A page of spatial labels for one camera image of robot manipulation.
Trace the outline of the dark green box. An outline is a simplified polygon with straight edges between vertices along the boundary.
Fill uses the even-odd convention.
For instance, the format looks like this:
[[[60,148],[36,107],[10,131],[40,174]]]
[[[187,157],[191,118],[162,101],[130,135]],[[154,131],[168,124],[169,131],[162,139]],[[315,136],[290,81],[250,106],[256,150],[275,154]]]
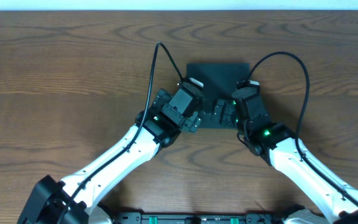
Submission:
[[[189,63],[186,66],[186,77],[195,78],[204,84],[203,107],[199,113],[202,119],[200,128],[236,129],[236,126],[222,126],[221,121],[212,121],[214,102],[217,99],[232,100],[232,93],[237,83],[249,78],[248,63]]]

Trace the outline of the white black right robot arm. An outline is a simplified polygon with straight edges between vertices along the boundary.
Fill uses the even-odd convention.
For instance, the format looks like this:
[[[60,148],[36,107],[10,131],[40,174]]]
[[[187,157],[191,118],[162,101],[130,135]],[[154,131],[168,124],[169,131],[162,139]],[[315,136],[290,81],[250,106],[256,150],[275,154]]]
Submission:
[[[257,82],[237,87],[224,104],[240,142],[293,181],[329,223],[358,223],[358,190],[319,161],[297,131],[271,120]]]

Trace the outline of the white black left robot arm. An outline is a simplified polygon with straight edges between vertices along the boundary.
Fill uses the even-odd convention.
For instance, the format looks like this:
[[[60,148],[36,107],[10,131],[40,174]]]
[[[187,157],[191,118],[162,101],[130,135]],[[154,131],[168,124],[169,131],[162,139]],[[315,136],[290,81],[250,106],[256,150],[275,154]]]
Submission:
[[[110,222],[99,202],[134,169],[172,145],[182,131],[196,131],[203,84],[185,81],[170,95],[159,90],[135,124],[115,145],[86,167],[60,181],[46,175],[34,186],[18,223]]]

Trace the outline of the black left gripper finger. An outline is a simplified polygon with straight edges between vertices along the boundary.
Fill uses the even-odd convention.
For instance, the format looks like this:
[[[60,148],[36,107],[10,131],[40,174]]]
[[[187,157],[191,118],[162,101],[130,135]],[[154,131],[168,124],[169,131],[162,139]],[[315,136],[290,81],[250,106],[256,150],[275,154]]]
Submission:
[[[151,106],[151,113],[158,114],[161,109],[165,106],[166,103],[169,103],[173,98],[173,95],[169,93],[167,90],[159,89],[157,92],[157,96],[154,99],[154,102]]]
[[[181,131],[187,133],[195,133],[200,126],[202,119],[198,113],[194,113],[191,117],[183,120]]]

